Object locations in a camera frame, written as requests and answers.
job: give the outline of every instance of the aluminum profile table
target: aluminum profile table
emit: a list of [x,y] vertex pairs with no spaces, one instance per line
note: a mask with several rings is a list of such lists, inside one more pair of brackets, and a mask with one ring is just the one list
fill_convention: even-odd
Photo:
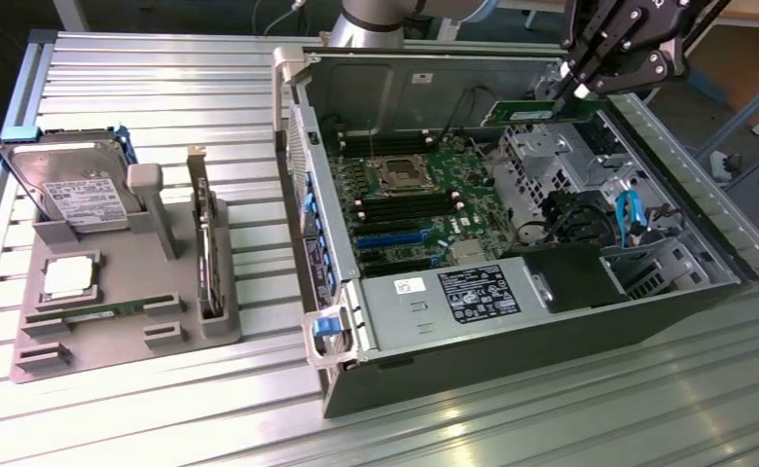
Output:
[[[208,146],[231,204],[245,339],[13,384],[33,204],[0,171],[0,462],[759,465],[759,287],[640,345],[321,418],[271,128],[269,53],[287,43],[313,40],[62,33],[28,47],[10,124],[122,122],[140,160],[165,167],[167,200],[191,190],[187,146]],[[759,233],[642,103],[619,104],[759,270]]]

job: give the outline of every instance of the warning label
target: warning label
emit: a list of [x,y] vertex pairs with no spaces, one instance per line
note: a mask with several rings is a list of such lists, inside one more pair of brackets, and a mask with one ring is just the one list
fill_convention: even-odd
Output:
[[500,266],[439,274],[455,321],[460,324],[522,311]]
[[45,183],[57,208],[73,226],[124,221],[125,207],[110,178]]

